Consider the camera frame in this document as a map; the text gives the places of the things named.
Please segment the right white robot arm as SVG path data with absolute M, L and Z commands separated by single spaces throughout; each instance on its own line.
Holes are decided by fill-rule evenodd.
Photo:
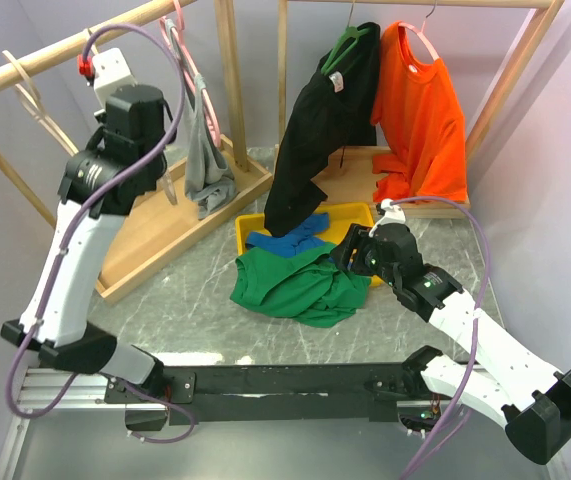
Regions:
M 504 429 L 528 460 L 547 464 L 571 439 L 571 369 L 563 372 L 512 337 L 444 269 L 424 262 L 410 229 L 399 223 L 350 226 L 331 252 L 341 270 L 377 276 L 397 300 L 454 340 L 481 371 L 423 347 L 404 364 L 415 398 L 456 398 Z

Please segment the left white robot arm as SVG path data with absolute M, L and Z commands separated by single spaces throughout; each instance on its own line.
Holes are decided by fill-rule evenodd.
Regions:
M 99 127 L 67 163 L 50 251 L 27 308 L 0 335 L 47 366 L 129 382 L 141 401 L 165 388 L 160 362 L 87 320 L 104 259 L 135 200 L 157 188 L 167 164 L 159 142 L 168 104 L 160 89 L 125 85 L 106 100 Z

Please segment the green tank top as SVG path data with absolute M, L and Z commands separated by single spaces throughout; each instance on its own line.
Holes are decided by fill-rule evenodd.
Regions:
M 230 299 L 269 317 L 331 328 L 363 308 L 371 279 L 339 269 L 326 242 L 290 258 L 254 248 L 235 260 Z

